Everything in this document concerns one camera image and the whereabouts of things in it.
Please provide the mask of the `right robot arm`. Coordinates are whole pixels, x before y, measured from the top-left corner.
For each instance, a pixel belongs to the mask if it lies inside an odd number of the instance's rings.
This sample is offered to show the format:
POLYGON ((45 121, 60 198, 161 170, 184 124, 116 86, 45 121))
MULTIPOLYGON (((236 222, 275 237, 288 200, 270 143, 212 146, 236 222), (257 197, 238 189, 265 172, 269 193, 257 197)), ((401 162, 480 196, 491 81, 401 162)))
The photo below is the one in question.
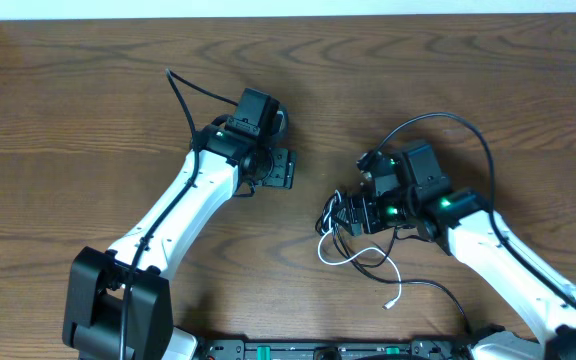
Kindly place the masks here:
POLYGON ((480 275, 534 334, 489 327, 458 345, 467 359, 576 359, 576 285, 526 246, 478 192, 455 191, 428 145, 358 162, 369 185, 335 193, 318 222, 322 237, 356 236, 411 225, 423 241, 480 275))

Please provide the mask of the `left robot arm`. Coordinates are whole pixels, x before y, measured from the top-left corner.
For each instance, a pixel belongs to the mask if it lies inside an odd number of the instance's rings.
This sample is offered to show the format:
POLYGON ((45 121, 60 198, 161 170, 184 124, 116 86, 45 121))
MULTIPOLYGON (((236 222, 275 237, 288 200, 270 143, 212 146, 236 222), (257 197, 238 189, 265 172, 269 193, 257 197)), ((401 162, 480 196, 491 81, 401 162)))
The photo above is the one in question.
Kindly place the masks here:
POLYGON ((223 115, 197 135, 179 174, 149 212, 106 251, 71 265, 62 340, 81 359, 194 359, 198 337, 173 324, 170 283, 214 213, 242 184, 289 189, 294 152, 243 117, 223 115))

